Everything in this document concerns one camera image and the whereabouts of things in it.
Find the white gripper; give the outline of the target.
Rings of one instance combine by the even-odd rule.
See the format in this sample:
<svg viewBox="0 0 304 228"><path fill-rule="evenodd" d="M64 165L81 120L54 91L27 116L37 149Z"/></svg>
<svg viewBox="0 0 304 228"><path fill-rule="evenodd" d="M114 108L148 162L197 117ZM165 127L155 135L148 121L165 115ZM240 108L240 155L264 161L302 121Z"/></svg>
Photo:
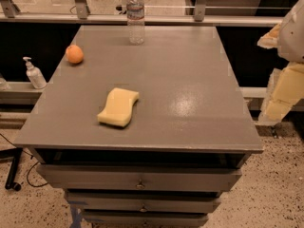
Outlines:
<svg viewBox="0 0 304 228"><path fill-rule="evenodd" d="M261 36L257 45L277 48L278 55L290 61L271 73L257 120L259 125L274 126L304 98L304 0L298 0L282 23Z"/></svg>

